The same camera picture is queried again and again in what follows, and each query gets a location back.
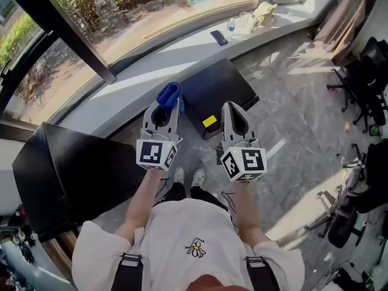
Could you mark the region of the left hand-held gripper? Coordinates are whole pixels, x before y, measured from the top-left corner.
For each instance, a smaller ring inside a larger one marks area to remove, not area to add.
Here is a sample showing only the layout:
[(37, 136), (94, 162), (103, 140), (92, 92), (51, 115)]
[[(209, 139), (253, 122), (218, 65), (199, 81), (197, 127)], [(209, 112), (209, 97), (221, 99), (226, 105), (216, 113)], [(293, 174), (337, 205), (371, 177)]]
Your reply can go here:
[(154, 133), (153, 112), (159, 107), (154, 101), (144, 113), (141, 137), (136, 140), (136, 163), (147, 170), (168, 171), (178, 152), (182, 138), (176, 134), (180, 117), (180, 100), (176, 100), (167, 125), (167, 135)]

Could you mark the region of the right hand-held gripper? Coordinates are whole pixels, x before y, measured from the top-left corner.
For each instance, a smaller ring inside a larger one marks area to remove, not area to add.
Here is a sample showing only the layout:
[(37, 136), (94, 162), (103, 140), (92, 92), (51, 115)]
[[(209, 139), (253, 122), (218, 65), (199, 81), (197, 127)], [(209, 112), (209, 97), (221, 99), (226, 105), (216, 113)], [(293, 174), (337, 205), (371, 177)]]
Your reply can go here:
[(227, 101), (221, 111), (224, 142), (243, 139), (230, 146), (221, 157), (221, 164), (231, 182), (250, 182), (267, 173), (266, 150), (256, 139), (252, 118), (238, 104)]

